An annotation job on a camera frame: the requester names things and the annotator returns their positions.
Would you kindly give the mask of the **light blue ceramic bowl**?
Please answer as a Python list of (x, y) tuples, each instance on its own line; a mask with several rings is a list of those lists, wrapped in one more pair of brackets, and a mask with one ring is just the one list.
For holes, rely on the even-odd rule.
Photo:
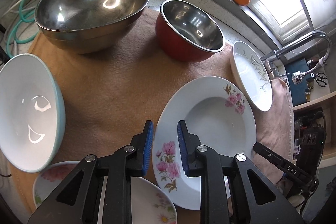
[(1, 69), (1, 151), (17, 169), (37, 173), (63, 140), (66, 113), (60, 87), (45, 63), (29, 53)]

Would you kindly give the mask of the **deep plate pink roses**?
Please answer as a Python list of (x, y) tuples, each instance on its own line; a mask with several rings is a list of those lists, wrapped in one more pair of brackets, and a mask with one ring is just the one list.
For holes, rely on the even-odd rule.
[[(48, 166), (33, 184), (35, 207), (39, 207), (60, 182), (78, 165), (62, 161)], [(133, 223), (177, 223), (177, 211), (159, 187), (141, 177), (131, 178), (131, 213)]]

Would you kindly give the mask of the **red steel bowl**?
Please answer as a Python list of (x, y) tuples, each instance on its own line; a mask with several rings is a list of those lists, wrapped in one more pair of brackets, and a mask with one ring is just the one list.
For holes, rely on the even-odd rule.
[(155, 34), (171, 58), (198, 63), (224, 50), (226, 41), (209, 14), (183, 0), (166, 0), (159, 10)]

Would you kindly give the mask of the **large stainless steel bowl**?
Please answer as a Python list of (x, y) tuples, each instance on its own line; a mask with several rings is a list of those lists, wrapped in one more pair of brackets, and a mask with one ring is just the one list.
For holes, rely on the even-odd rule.
[(112, 47), (136, 24), (149, 0), (40, 0), (35, 22), (54, 46), (86, 54)]

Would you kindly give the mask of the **white plate green leaf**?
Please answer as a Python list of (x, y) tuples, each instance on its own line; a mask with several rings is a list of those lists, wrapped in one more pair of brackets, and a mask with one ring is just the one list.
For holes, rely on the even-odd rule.
[(272, 84), (265, 66), (257, 53), (245, 42), (234, 42), (230, 65), (235, 82), (249, 104), (267, 112), (272, 106)]

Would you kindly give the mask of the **black scissors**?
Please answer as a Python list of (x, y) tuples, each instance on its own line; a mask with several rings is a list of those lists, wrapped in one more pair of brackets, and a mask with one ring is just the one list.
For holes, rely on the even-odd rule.
[(327, 75), (323, 72), (318, 72), (314, 75), (315, 82), (322, 88), (327, 86)]

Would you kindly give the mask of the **white plate pink flowers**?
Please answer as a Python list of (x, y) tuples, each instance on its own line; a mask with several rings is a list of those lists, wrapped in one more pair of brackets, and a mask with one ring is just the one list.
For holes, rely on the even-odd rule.
[(253, 158), (256, 123), (244, 94), (233, 83), (215, 76), (194, 79), (169, 100), (158, 120), (152, 163), (158, 186), (172, 202), (184, 209), (199, 210), (201, 179), (185, 175), (179, 152), (178, 122), (198, 135), (202, 144), (219, 154), (239, 153)]

